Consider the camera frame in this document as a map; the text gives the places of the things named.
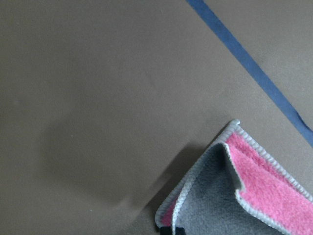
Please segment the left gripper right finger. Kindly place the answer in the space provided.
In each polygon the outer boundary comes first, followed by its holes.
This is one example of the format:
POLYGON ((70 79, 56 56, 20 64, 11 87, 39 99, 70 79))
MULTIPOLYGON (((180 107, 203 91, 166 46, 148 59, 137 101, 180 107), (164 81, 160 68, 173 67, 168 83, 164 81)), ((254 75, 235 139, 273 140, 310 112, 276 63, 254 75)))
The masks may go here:
POLYGON ((185 235, 185 229, 182 227, 175 227, 175 235, 185 235))

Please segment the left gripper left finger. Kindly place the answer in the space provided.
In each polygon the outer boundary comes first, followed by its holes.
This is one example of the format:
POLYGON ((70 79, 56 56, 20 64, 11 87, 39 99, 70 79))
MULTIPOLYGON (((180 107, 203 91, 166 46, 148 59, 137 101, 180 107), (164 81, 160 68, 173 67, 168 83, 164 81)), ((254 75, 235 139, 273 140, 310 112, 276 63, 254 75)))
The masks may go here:
POLYGON ((171 227, 161 227, 160 235, 171 235, 171 227))

